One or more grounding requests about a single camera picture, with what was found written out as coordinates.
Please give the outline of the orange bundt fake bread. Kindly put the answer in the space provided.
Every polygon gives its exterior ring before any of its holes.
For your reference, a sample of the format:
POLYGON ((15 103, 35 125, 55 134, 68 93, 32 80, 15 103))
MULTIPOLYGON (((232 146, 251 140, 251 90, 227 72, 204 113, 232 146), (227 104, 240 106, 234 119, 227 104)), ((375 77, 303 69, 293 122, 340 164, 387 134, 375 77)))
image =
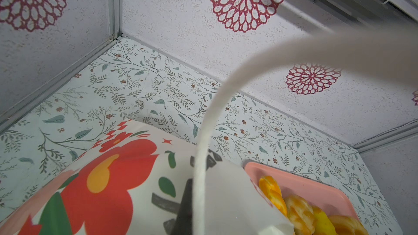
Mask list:
POLYGON ((356 218, 336 215, 329 216, 338 235, 369 235, 368 231, 356 218))

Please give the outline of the white floral paper bag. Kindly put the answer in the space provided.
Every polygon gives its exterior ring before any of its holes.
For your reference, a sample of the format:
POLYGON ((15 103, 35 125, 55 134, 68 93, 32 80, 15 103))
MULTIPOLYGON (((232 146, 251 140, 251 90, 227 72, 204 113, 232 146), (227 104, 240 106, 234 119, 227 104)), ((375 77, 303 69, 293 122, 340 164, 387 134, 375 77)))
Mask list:
POLYGON ((210 151, 232 95, 255 77, 304 60, 404 84, 418 82, 417 28, 318 34, 260 53, 221 86, 197 145, 122 123, 4 223, 3 235, 170 235, 188 179, 193 235, 295 235, 245 170, 210 151))

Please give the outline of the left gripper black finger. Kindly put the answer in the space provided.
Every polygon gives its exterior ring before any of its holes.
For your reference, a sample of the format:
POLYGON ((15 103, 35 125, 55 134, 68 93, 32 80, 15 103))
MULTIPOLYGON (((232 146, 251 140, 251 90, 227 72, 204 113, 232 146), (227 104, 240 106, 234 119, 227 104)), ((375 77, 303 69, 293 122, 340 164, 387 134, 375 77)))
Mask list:
POLYGON ((193 179, 190 178, 186 182, 185 190, 180 203, 180 208, 177 214, 174 227, 171 235, 192 235, 192 186, 193 179))

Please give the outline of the yellow fake bread roll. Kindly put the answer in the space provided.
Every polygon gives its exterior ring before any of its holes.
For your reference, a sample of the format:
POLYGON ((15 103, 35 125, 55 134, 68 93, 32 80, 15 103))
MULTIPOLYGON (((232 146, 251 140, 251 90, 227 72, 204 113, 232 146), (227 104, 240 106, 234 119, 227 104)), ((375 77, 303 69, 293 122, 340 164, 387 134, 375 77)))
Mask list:
POLYGON ((312 206, 298 195, 290 195, 285 199, 287 217, 294 225, 295 235, 312 235, 316 221, 312 206))

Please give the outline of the orange twisted fake bread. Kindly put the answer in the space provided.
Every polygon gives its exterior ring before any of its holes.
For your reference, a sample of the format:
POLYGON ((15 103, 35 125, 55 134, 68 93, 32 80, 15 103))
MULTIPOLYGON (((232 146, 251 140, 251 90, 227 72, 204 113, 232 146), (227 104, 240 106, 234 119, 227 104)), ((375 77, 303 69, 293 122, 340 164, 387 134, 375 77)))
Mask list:
POLYGON ((281 189, 272 176, 263 176, 259 180, 259 188, 269 201, 287 217, 287 207, 281 189))

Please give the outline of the yellow croissant fake bread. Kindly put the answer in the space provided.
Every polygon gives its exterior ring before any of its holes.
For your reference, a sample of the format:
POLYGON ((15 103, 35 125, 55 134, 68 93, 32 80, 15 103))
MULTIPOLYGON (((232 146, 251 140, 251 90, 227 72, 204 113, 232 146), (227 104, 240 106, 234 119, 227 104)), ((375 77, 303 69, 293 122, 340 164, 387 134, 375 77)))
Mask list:
POLYGON ((317 206, 313 206, 313 214, 316 220, 314 235, 337 235, 332 222, 329 220, 323 210, 317 206))

